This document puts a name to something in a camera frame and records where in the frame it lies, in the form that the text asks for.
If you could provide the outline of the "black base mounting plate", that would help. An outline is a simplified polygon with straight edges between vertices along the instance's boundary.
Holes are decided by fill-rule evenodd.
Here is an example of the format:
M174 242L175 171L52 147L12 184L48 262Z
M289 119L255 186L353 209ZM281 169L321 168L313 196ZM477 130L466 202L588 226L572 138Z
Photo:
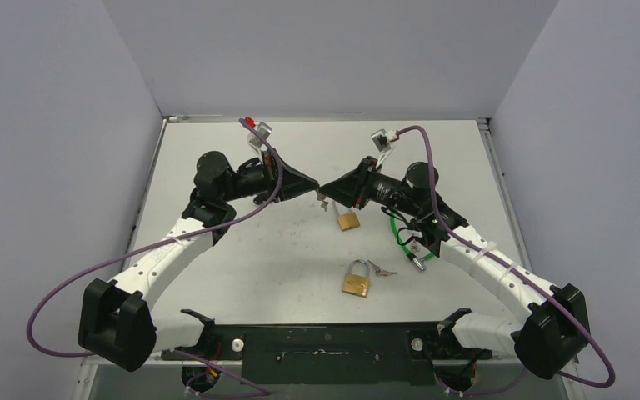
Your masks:
M183 351L239 362L258 384L465 383L479 361L494 358L443 343L436 322L215 325Z

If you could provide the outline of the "padlock keys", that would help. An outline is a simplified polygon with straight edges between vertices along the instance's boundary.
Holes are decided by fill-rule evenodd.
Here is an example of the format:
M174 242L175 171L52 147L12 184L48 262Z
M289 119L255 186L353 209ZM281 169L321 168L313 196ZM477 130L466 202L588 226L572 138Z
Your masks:
M316 200L320 203L321 209L326 212L329 205L328 198L320 192L316 192Z
M374 274L379 277L389 277L392 275L396 275L397 272L388 271L378 266L376 263L371 260L367 260L367 265L373 270Z

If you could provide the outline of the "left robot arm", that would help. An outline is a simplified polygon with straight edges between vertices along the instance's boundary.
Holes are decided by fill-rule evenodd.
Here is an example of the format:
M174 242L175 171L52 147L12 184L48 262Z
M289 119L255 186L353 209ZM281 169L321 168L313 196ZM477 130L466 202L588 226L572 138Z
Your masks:
M151 311L175 278L227 233L237 213L231 202L252 197L286 201L318 189L318 181L277 161L268 151L234 170L219 151L196 164L195 187L161 247L151 249L108 281L94 279L83 294L77 342L129 372L155 352L184 348L208 357L215 348L206 326L214 321L191 309L153 317Z

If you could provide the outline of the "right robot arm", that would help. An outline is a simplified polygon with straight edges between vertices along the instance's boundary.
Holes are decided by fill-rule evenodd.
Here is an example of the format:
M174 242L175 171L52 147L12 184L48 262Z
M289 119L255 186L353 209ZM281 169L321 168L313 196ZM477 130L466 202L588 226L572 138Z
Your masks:
M438 329L437 345L450 358L468 349L488 349L517 357L532 374L551 379L587 345L587 304L571 283L542 279L498 251L474 226L454 212L435 190L438 172L426 162L407 167L397 180L381 173L378 160L365 157L319 192L346 207L375 202L410 217L417 241L430 253L461 268L510 312L491 317L460 308Z

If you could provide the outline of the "brass padlock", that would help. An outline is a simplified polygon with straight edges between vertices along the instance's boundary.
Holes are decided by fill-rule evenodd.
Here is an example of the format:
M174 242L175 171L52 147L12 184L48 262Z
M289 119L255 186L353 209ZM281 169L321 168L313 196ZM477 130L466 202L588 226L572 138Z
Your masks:
M361 226L358 215L350 207L345 207L336 201L332 201L332 206L336 214L337 225L341 232L346 232Z
M342 281L341 291L361 298L368 296L371 267L366 260L350 262Z

